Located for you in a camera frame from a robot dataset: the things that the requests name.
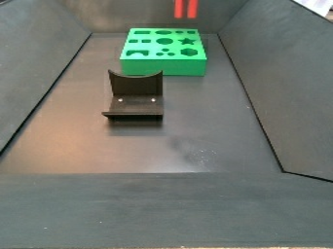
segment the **bin floor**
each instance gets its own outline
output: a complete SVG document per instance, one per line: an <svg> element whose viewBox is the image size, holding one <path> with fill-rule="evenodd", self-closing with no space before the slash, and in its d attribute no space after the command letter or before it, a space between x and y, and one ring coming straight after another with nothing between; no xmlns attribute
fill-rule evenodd
<svg viewBox="0 0 333 249"><path fill-rule="evenodd" d="M116 122L109 69L125 34L96 35L0 161L0 173L279 172L236 71L204 36L205 77L165 76L165 120Z"/></svg>

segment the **green foam block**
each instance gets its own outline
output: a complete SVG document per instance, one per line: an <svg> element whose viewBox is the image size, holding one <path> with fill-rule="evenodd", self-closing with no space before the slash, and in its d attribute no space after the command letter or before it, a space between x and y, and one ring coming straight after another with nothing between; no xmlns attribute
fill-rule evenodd
<svg viewBox="0 0 333 249"><path fill-rule="evenodd" d="M205 76L208 57L198 29L132 28L121 54L125 75Z"/></svg>

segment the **black bracket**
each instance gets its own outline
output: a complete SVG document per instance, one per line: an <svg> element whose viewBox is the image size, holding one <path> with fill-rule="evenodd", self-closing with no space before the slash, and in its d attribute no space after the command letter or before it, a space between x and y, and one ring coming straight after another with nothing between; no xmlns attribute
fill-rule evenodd
<svg viewBox="0 0 333 249"><path fill-rule="evenodd" d="M112 70L109 72L114 97L110 111L102 114L110 119L162 118L165 113L164 71L144 77L124 76Z"/></svg>

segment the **black surface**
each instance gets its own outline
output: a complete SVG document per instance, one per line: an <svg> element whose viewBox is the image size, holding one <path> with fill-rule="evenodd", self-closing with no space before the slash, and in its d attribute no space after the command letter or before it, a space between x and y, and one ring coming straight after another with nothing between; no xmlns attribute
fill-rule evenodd
<svg viewBox="0 0 333 249"><path fill-rule="evenodd" d="M280 172L205 38L208 76L166 77L164 125L105 123L125 35L90 39L0 161L0 248L333 246L333 185ZM160 171L201 173L106 174Z"/></svg>
<svg viewBox="0 0 333 249"><path fill-rule="evenodd" d="M332 181L332 23L293 1L259 0L220 36L284 170Z"/></svg>
<svg viewBox="0 0 333 249"><path fill-rule="evenodd" d="M165 77L162 124L110 123L126 35L94 36L0 159L2 173L280 172L216 35L207 77Z"/></svg>

